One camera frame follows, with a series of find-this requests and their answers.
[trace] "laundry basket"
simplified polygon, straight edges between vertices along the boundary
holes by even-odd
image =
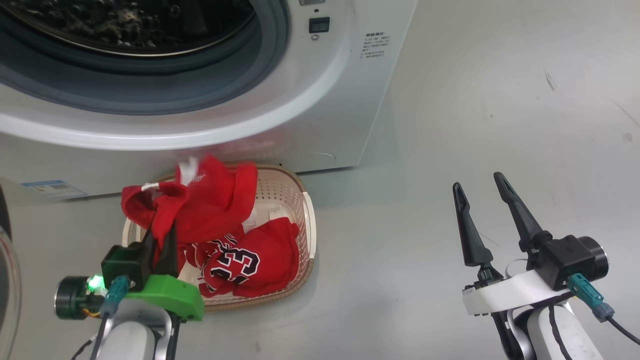
[[[233,166],[228,168],[231,171],[235,169]],[[255,226],[258,227],[276,217],[287,217],[291,222],[295,222],[298,225],[300,229],[300,233],[296,238],[300,252],[298,272],[295,279],[286,288],[261,297],[237,297],[230,293],[212,298],[203,297],[205,311],[238,309],[285,298],[298,291],[305,284],[314,268],[316,216],[311,198],[302,180],[296,174],[279,166],[257,165],[257,168],[258,184],[254,205]],[[174,180],[175,175],[170,175],[157,181]],[[122,245],[128,246],[131,242],[141,241],[145,233],[146,230],[127,219],[122,232]],[[197,286],[197,277],[199,275],[200,272],[198,270],[183,271],[180,273],[179,279]]]

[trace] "white washing machine panel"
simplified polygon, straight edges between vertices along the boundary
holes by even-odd
[[[61,180],[98,195],[205,153],[296,172],[357,165],[416,4],[289,0],[291,35],[280,65],[245,94],[190,113],[94,113],[0,85],[0,176]],[[316,17],[331,23],[314,41],[308,20]]]

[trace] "washing machine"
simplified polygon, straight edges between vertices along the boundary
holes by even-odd
[[[55,199],[191,156],[358,164],[417,0],[0,0],[0,176]]]

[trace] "washing machine drum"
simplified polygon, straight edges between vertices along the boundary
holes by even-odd
[[[285,53],[284,0],[0,0],[0,82],[73,108],[164,115],[260,83]]]

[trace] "gray floor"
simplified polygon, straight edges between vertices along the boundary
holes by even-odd
[[[589,235],[605,247],[611,271],[596,285],[619,321],[640,334],[640,290],[632,281],[640,234],[640,129],[633,116],[640,116],[640,97],[630,84],[591,97],[596,90],[567,70],[573,65],[560,71],[566,53],[558,39],[577,44],[573,55],[617,40],[596,41],[590,33],[581,42],[554,26],[574,18],[550,16],[544,28],[556,34],[541,45],[544,34],[532,30],[530,18],[521,18],[528,27],[505,30],[510,15],[494,11],[520,10],[496,0],[473,3],[421,2],[362,164],[303,177],[318,224],[317,267],[305,287],[277,303],[183,326],[178,358],[503,359],[492,320],[468,316],[461,301],[476,270],[463,266],[451,199],[460,181],[494,265],[504,269],[522,254],[493,184],[498,170],[545,229]],[[598,13],[598,3],[574,9]],[[529,10],[548,9],[522,13]],[[608,18],[598,25],[605,22],[631,23]],[[522,32],[523,40],[504,35]],[[542,59],[542,50],[557,52]],[[601,57],[589,63],[591,74],[610,71],[611,90],[631,76],[614,72],[629,56]],[[616,94],[627,110],[606,98]],[[98,323],[57,320],[52,295],[65,275],[99,270],[120,239],[120,199],[50,202],[5,186],[24,283],[12,359],[69,359]],[[637,354],[586,306],[572,305],[606,359]]]

